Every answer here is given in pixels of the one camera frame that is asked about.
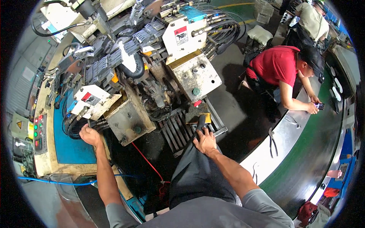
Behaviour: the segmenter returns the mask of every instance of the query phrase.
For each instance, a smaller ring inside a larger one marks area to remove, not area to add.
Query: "pliers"
[[[273,157],[272,150],[271,150],[272,142],[274,142],[274,147],[275,147],[275,151],[276,151],[276,156],[279,156],[279,155],[278,155],[278,153],[277,153],[277,147],[276,147],[275,139],[274,139],[274,137],[273,137],[274,132],[273,132],[272,130],[273,130],[273,128],[271,127],[271,128],[269,129],[269,136],[270,136],[270,155],[271,155],[271,158],[274,158],[274,157]]]

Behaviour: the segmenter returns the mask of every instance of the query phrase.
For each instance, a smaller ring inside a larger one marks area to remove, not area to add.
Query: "safety sticker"
[[[19,127],[20,129],[22,128],[22,122],[21,122],[21,121],[17,122],[16,124],[18,125],[18,127]]]
[[[96,96],[87,92],[81,100],[85,103],[88,103],[89,105],[95,106],[100,101],[100,98],[97,98]]]
[[[188,41],[188,31],[186,30],[186,26],[175,30],[174,33],[178,46]]]

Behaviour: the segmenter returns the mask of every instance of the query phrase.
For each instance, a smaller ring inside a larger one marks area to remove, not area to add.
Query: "gray sleeve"
[[[139,223],[126,211],[123,205],[110,203],[105,207],[110,228],[132,228]]]
[[[262,189],[249,191],[241,201],[242,207],[267,215],[290,228],[294,228],[292,219]]]

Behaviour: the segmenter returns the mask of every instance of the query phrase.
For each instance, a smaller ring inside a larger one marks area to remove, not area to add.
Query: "industrial machine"
[[[245,33],[229,12],[207,2],[137,0],[130,13],[108,21],[99,1],[70,0],[73,11],[92,20],[80,25],[92,23],[99,32],[90,43],[68,45],[46,74],[46,105],[62,108],[64,133],[79,139],[86,123],[110,127],[126,146],[206,103],[222,84],[210,61]],[[223,127],[213,130],[221,134]]]

